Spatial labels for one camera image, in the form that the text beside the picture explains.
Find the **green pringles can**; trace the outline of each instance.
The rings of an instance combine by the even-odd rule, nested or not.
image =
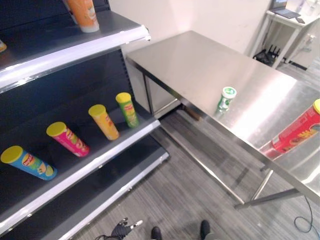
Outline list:
[[[232,86],[225,86],[222,89],[220,101],[218,103],[218,109],[220,111],[227,111],[229,109],[230,102],[237,95],[237,91]]]
[[[119,104],[128,126],[130,128],[137,127],[139,125],[139,121],[134,105],[131,101],[131,95],[127,92],[121,92],[115,97],[115,100]]]

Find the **black shoe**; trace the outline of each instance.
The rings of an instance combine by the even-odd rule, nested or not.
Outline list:
[[[157,226],[153,227],[151,230],[151,239],[162,240],[160,228]]]
[[[207,220],[203,220],[200,226],[201,240],[204,240],[209,233],[210,233],[210,224]]]

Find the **table top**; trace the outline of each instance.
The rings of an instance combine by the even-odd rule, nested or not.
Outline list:
[[[133,51],[127,60],[320,203],[320,134],[274,161],[261,151],[319,98],[318,90],[193,31]],[[219,112],[226,86],[237,95]]]
[[[282,23],[284,25],[287,25],[289,27],[295,28],[295,29],[301,29],[304,28],[305,26],[313,23],[315,20],[317,20],[320,16],[307,16],[307,15],[301,15],[299,18],[303,19],[305,23],[299,23],[296,18],[286,18],[284,16],[280,16],[278,14],[275,14],[274,12],[267,10],[265,12],[267,15],[271,16],[271,19],[273,21]]]

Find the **black shelving unit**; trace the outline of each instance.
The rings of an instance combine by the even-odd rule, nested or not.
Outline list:
[[[168,153],[151,136],[146,136],[48,203],[2,239],[68,239],[167,157]]]
[[[2,2],[0,13],[14,10],[10,14],[19,17],[16,26],[0,26],[8,46],[0,53],[0,153],[20,145],[58,173],[44,181],[0,162],[0,236],[66,240],[169,156],[148,136],[160,122],[135,101],[120,50],[149,33],[110,11],[106,0],[94,0],[100,30],[93,33],[82,33],[60,0],[46,1],[51,7],[41,0],[25,0],[21,7]],[[45,14],[33,12],[39,6]],[[136,128],[127,126],[115,101],[120,92],[132,95]],[[95,104],[106,106],[118,139],[107,140],[89,116]],[[56,121],[90,147],[86,157],[46,135]]]

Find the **laptop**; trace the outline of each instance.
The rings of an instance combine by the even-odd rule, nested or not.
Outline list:
[[[287,19],[293,19],[301,16],[299,13],[286,9],[287,0],[273,0],[271,12],[283,16]]]

